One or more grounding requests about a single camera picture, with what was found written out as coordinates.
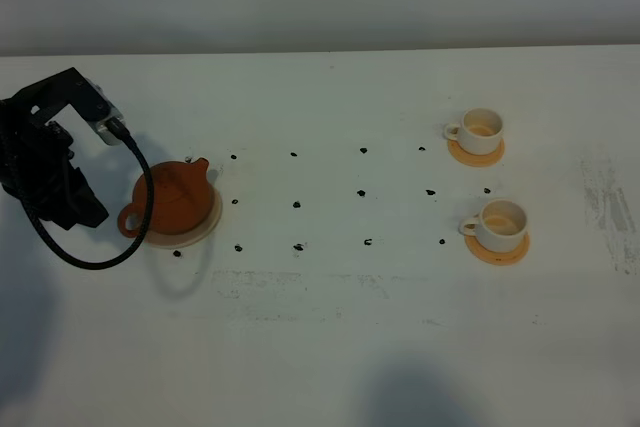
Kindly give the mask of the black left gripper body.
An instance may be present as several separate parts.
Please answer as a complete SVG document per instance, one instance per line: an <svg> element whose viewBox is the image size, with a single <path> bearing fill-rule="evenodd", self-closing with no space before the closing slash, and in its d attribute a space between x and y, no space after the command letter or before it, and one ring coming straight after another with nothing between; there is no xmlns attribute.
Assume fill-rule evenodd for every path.
<svg viewBox="0 0 640 427"><path fill-rule="evenodd" d="M42 220L73 220L71 137L58 124L35 125L29 107L1 102L1 184Z"/></svg>

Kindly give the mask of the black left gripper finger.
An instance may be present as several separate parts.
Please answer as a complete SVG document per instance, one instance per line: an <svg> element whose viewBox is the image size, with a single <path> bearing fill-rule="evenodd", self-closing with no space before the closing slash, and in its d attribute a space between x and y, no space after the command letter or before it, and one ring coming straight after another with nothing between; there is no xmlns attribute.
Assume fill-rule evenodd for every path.
<svg viewBox="0 0 640 427"><path fill-rule="evenodd" d="M52 221L65 230L97 228L109 217L79 168L62 167L52 198Z"/></svg>

